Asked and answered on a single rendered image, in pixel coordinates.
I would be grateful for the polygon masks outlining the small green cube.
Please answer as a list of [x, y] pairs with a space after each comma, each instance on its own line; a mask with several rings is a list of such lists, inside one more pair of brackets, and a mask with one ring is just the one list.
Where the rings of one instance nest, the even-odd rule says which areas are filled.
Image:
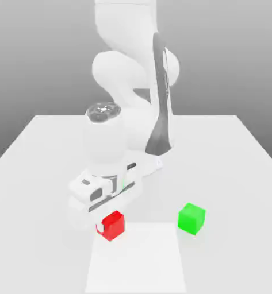
[[204, 225], [206, 210], [192, 203], [186, 203], [178, 214], [178, 228], [196, 235]]

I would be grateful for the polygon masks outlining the small red cube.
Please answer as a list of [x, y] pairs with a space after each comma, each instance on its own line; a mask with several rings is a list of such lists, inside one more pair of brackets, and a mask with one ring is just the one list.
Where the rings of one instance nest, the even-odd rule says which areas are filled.
[[102, 223], [104, 224], [105, 231], [99, 235], [103, 236], [109, 242], [125, 231], [125, 217], [119, 211], [114, 211], [103, 218]]

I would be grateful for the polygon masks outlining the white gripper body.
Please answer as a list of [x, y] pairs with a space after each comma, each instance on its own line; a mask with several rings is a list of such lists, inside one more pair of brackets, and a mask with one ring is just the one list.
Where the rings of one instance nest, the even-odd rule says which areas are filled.
[[142, 193], [142, 179], [128, 171], [113, 192], [115, 179], [96, 177], [83, 171], [69, 183], [68, 217], [77, 230], [87, 230], [116, 210], [123, 210]]

